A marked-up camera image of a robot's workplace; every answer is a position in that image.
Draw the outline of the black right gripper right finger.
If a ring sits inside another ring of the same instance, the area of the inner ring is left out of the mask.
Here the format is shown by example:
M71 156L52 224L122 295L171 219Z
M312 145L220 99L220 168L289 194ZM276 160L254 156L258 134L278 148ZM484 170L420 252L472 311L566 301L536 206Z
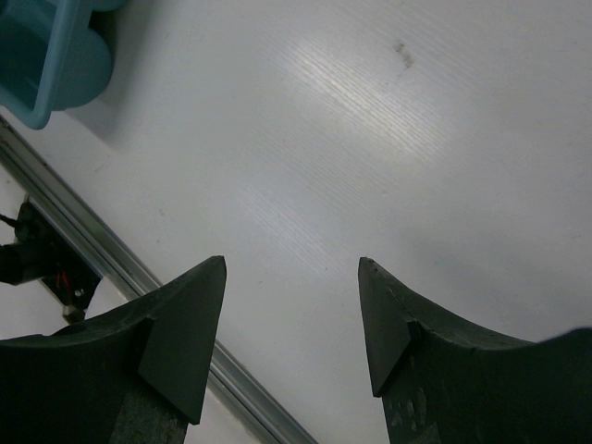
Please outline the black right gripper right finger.
M587 443L591 331L541 342L472 323L370 258L358 267L372 392L393 443Z

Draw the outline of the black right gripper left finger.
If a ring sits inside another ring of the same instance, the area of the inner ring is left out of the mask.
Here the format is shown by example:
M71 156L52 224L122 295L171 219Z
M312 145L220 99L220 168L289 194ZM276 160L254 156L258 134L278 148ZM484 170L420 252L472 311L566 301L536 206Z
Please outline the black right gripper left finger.
M50 336L1 344L5 443L181 443L199 423L227 279L213 256Z

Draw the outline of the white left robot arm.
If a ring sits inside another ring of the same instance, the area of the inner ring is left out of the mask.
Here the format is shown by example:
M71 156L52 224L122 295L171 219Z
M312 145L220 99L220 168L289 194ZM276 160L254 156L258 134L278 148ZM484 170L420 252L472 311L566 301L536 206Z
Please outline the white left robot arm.
M13 243L1 246L1 282L17 286L56 273L60 252L52 227L31 202L21 205L16 219L1 215L15 232Z

